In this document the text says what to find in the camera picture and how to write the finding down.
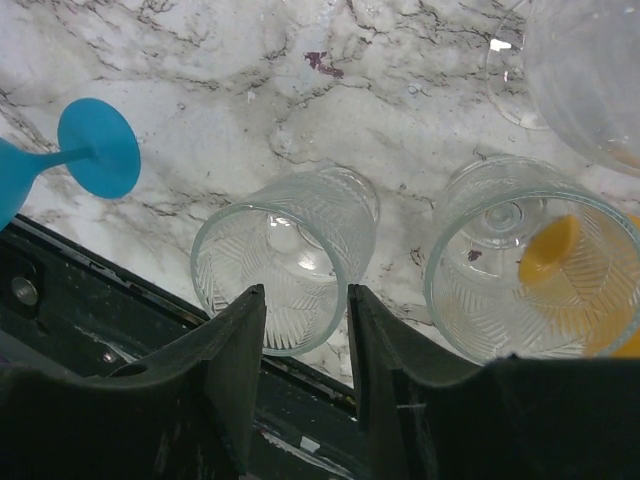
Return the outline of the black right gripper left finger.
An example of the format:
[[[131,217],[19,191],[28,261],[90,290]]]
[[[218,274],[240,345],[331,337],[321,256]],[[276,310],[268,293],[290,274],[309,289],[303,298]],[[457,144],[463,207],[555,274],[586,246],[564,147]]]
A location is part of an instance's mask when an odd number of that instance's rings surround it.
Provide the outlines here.
[[[107,377],[1,367],[5,479],[237,479],[248,469],[265,290]]]

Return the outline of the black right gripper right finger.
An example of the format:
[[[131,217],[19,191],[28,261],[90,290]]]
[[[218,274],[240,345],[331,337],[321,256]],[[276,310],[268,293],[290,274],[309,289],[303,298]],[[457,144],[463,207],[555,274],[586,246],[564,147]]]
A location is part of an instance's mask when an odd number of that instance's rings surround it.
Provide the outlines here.
[[[348,289],[357,417],[376,479],[635,479],[639,364],[469,362]]]

